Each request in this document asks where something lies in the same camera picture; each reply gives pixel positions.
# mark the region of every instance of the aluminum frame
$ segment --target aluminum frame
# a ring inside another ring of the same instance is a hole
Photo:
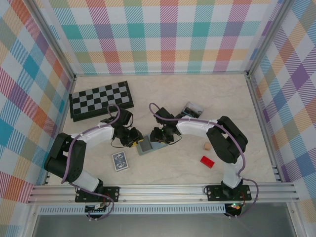
[[[85,205],[41,205],[39,215],[83,215]],[[110,208],[105,211],[98,211],[97,214],[108,213]],[[115,204],[111,215],[157,215],[157,214],[224,214],[226,213],[224,204]]]
[[[209,73],[124,73],[124,76],[158,76],[158,75],[245,75],[244,71],[209,72]],[[122,74],[76,74],[77,77],[112,77],[122,76]]]
[[[253,199],[256,187],[247,183]],[[118,204],[195,204],[195,203],[232,203],[235,201],[207,201],[203,193],[209,184],[183,185],[115,185],[120,187]],[[260,183],[257,202],[298,202],[299,197],[292,183]],[[78,205],[75,189],[70,185],[34,186],[30,205]]]
[[[275,168],[278,171],[279,179],[281,182],[285,182],[285,177],[281,169],[281,164],[279,163],[276,152],[274,150],[274,147],[272,145],[272,140],[270,139],[267,124],[265,123],[264,115],[260,109],[259,106],[259,98],[257,97],[257,94],[255,93],[255,88],[253,86],[253,83],[251,81],[251,75],[245,75],[245,79],[247,81],[249,93],[252,99],[253,106],[255,108],[255,112],[257,115],[257,119],[261,128],[261,132],[264,138],[264,141],[266,143],[266,147],[268,150],[268,154],[271,160],[271,164],[273,165],[273,168]],[[292,220],[292,224],[294,227],[294,230],[297,234],[297,236],[300,237],[307,237],[306,230],[303,225],[303,217],[302,214],[299,211],[298,203],[296,202],[287,202],[287,207],[290,213],[290,217]]]
[[[270,44],[276,37],[284,19],[286,18],[288,12],[290,11],[294,3],[295,3],[295,0],[284,0],[282,6],[280,7],[279,12],[277,13],[274,21],[272,22],[271,27],[249,68],[248,74],[250,75],[250,77],[260,65],[261,60],[266,54]]]

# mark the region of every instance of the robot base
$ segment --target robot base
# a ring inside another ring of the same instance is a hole
[[[237,192],[231,193],[223,185],[208,185],[204,188],[204,192],[208,201],[250,201],[252,199],[248,185],[239,185]]]
[[[103,186],[102,190],[98,191],[97,193],[109,196],[110,198],[113,199],[114,202],[119,201],[119,187]],[[107,202],[109,202],[109,200],[106,198],[97,196],[97,195],[88,194],[82,190],[77,189],[75,202],[104,202],[104,203],[107,203]]]

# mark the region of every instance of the red lego brick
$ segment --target red lego brick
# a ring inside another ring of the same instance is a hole
[[[206,156],[203,156],[201,159],[201,162],[203,164],[205,164],[207,167],[212,168],[213,165],[215,164],[214,161],[210,160],[209,158],[207,158]]]

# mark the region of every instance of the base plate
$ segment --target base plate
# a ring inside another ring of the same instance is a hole
[[[113,199],[114,202],[119,201],[119,187],[103,187],[104,190],[104,195],[109,196],[110,198]],[[77,190],[76,191],[76,198],[75,202],[104,202],[107,203],[109,202],[108,199],[93,195],[93,194],[88,194],[82,190]]]
[[[252,199],[248,185],[241,185],[240,192],[233,198],[227,197],[223,193],[221,185],[208,185],[204,188],[204,192],[207,195],[208,201],[250,201]]]

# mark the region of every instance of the plaid backdrop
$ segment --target plaid backdrop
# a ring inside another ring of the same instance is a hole
[[[274,10],[273,10],[268,22],[267,22],[262,34],[261,34],[261,36],[260,36],[260,38],[259,38],[259,40],[257,42],[257,45],[256,45],[255,49],[252,52],[252,55],[251,55],[250,60],[249,60],[249,62],[247,64],[247,67],[246,67],[246,71],[249,71],[249,69],[251,67],[251,64],[252,64],[254,58],[256,57],[257,52],[260,49],[262,43],[264,42],[264,40],[265,40],[265,38],[267,36],[267,33],[269,32],[269,29],[270,29],[275,17],[277,16],[277,14],[278,14],[283,2],[284,2],[284,0],[278,0],[277,1],[277,4],[276,4],[276,6],[275,6],[275,8],[274,8]]]
[[[245,71],[281,2],[37,0],[74,71],[85,74]]]
[[[296,0],[252,81],[288,182],[316,233],[316,0]]]
[[[22,0],[0,0],[0,237],[16,236],[70,79]]]

